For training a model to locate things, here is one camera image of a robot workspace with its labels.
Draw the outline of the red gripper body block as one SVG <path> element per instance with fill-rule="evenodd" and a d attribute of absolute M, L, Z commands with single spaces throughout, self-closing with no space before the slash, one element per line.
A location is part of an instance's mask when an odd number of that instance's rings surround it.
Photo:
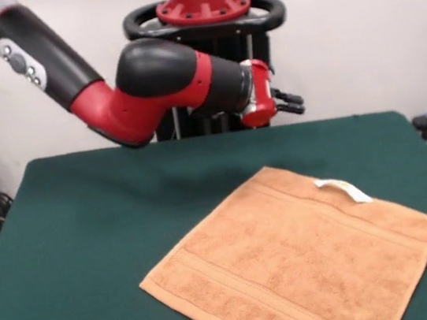
<path fill-rule="evenodd" d="M 268 65 L 258 59 L 245 60 L 240 65 L 251 75 L 249 100 L 240 114 L 241 121 L 249 128 L 268 125 L 277 114 L 277 104 L 269 85 Z"/>

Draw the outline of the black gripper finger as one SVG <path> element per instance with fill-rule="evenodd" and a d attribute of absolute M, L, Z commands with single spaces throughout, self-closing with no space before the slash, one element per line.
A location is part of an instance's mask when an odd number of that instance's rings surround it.
<path fill-rule="evenodd" d="M 271 91 L 272 91 L 272 95 L 274 98 L 277 98 L 277 99 L 282 100 L 282 101 L 287 102 L 287 103 L 292 104 L 292 103 L 304 101 L 300 95 L 293 95 L 292 93 L 288 94 L 286 92 L 284 93 L 280 89 L 276 89 L 276 88 L 272 88 Z"/>
<path fill-rule="evenodd" d="M 294 114 L 304 114 L 306 111 L 306 107 L 301 104 L 278 104 L 276 105 L 277 112 L 284 112 L 284 113 L 294 113 Z"/>

